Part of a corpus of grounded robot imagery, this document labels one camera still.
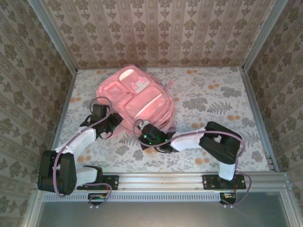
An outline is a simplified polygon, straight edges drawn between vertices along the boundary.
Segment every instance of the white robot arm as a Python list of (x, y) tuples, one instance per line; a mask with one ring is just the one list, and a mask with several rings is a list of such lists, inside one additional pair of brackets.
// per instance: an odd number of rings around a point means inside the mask
[[(100, 110), (102, 110), (100, 106), (102, 105), (94, 105), (94, 110), (97, 109), (99, 111), (93, 111), (93, 115), (90, 116), (90, 122), (87, 121), (87, 118), (85, 122), (80, 125), (79, 132), (83, 131), (82, 129), (84, 129), (85, 126), (89, 126), (98, 121), (98, 119), (105, 117), (106, 108), (105, 111), (103, 108), (103, 113), (102, 111), (100, 113)], [(65, 143), (54, 151), (45, 151), (41, 157), (38, 189), (54, 192), (54, 159), (63, 147), (66, 148), (61, 154), (59, 165), (56, 166), (56, 182), (59, 193), (68, 195), (80, 185), (86, 183), (101, 183), (102, 169), (100, 167), (81, 166), (76, 164), (75, 161), (89, 144), (98, 139), (102, 133), (112, 132), (121, 121), (122, 118), (114, 113), (106, 121), (96, 125), (96, 127), (80, 133), (68, 146)], [(231, 181), (235, 173), (235, 161), (240, 148), (240, 142), (234, 137), (222, 134), (220, 134), (220, 141), (214, 140), (214, 138), (219, 136), (219, 134), (215, 133), (217, 131), (241, 138), (239, 134), (215, 122), (209, 122), (205, 128), (186, 133), (164, 133), (153, 125), (147, 124), (142, 127), (142, 135), (138, 140), (142, 149), (156, 147), (158, 151), (162, 153), (179, 152), (187, 148), (203, 148), (219, 161), (219, 176), (222, 179)]]

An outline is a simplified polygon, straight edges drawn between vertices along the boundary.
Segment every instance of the backpack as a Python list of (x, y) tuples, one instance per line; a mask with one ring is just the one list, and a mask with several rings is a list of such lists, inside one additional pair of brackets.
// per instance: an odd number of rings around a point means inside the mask
[[(175, 103), (167, 93), (172, 83), (171, 80), (164, 88), (154, 76), (134, 65), (122, 68), (101, 83), (97, 96), (107, 97), (112, 102), (113, 111), (123, 117), (114, 134), (124, 130), (132, 134), (134, 122), (138, 119), (168, 131), (176, 115)], [(107, 104), (104, 99), (98, 99), (98, 103)], [(135, 132), (141, 134), (137, 127)]]

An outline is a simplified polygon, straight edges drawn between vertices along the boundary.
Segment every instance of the patterned wall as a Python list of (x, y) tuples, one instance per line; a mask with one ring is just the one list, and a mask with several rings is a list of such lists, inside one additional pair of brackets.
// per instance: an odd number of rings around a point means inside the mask
[(18, 226), (71, 74), (26, 0), (0, 1), (0, 226)]
[(281, 171), (303, 213), (303, 1), (288, 1), (249, 69)]
[(79, 68), (240, 65), (274, 0), (42, 0)]

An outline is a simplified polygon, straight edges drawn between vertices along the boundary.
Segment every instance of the gray panel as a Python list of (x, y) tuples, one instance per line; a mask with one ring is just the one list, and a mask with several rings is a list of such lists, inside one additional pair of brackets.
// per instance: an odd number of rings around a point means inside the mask
[(288, 227), (280, 193), (250, 193), (236, 208), (218, 202), (44, 202), (39, 227)]

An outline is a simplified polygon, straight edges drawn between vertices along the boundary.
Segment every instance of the floral wallpaper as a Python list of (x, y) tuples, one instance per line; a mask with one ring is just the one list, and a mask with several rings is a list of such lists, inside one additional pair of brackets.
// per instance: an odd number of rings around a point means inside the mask
[[(90, 114), (96, 90), (118, 69), (79, 70), (63, 125), (60, 144), (70, 139)], [(169, 94), (176, 106), (177, 131), (194, 131), (215, 121), (238, 132), (247, 149), (239, 158), (239, 170), (268, 171), (265, 152), (250, 109), (238, 67), (148, 68), (165, 85), (173, 80)], [(80, 165), (100, 166), (103, 172), (217, 172), (219, 163), (203, 149), (161, 154), (153, 148), (142, 151), (125, 131), (107, 140), (98, 139), (77, 157)]]
[(303, 2), (288, 1), (249, 69), (281, 171), (303, 213)]
[(274, 0), (42, 0), (81, 69), (241, 65)]
[(0, 1), (0, 226), (19, 226), (71, 74), (26, 0)]

